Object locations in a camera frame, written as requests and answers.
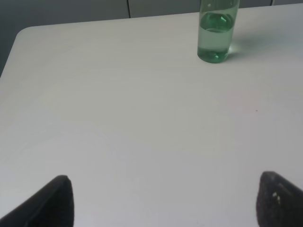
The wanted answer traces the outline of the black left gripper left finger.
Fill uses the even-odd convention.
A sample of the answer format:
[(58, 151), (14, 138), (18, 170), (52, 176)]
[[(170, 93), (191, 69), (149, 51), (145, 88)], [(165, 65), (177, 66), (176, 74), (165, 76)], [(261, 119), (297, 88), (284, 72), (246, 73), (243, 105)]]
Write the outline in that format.
[(2, 227), (73, 227), (71, 180), (59, 175), (0, 219)]

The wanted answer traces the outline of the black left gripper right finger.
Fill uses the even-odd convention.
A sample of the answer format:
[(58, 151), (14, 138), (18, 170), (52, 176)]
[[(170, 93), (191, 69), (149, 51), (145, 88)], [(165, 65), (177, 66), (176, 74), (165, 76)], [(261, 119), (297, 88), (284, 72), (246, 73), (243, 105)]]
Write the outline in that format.
[(274, 171), (262, 173), (256, 201), (260, 227), (301, 227), (303, 191)]

